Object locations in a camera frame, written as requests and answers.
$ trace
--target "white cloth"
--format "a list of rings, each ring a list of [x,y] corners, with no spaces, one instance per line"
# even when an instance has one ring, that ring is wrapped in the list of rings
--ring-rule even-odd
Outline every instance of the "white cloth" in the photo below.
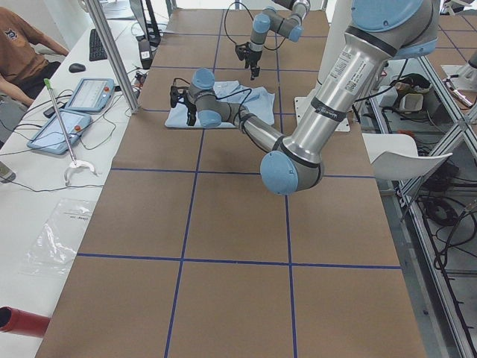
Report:
[[[215,82],[214,91],[217,98],[245,90],[249,87],[241,86],[238,81]],[[241,103],[247,96],[247,92],[237,93],[229,98],[221,101],[229,103]],[[275,95],[268,93],[264,87],[253,88],[252,92],[244,102],[247,109],[260,118],[263,122],[272,125],[275,123],[274,118],[274,100]],[[187,125],[187,108],[183,104],[178,104],[175,108],[171,108],[169,116],[165,121],[165,126],[169,128],[200,128],[199,119],[197,119],[193,127]],[[235,128],[232,123],[221,123],[217,128]]]

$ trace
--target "blue device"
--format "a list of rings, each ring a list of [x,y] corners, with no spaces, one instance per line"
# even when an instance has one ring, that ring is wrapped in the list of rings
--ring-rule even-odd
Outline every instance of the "blue device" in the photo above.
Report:
[[[65,108],[78,112],[98,113],[114,93],[111,78],[82,78]]]
[[[91,116],[86,113],[79,113],[72,110],[60,110],[61,119],[65,123],[66,132],[69,134],[69,141],[73,145],[80,139],[81,134],[91,123]],[[27,143],[27,146],[39,151],[46,151],[51,154],[63,154],[68,150],[65,136],[61,131],[57,115],[54,114],[35,136]]]

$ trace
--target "plastic bag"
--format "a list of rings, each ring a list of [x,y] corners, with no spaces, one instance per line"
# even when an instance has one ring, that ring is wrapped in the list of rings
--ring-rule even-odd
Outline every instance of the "plastic bag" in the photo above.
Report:
[[[61,199],[22,260],[20,272],[68,276],[96,201]]]

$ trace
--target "black mouse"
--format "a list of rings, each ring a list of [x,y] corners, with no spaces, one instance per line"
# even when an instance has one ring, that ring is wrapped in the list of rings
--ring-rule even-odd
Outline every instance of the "black mouse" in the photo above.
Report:
[[[72,63],[71,65],[69,65],[68,70],[71,73],[82,72],[86,70],[86,66],[82,65],[81,63]]]

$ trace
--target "keyboard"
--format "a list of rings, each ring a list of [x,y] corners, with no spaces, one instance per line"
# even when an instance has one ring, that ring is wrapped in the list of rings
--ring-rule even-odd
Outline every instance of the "keyboard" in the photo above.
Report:
[[[95,28],[93,28],[89,33],[89,60],[99,61],[106,59],[106,50],[101,43],[101,39],[99,38],[98,32]]]

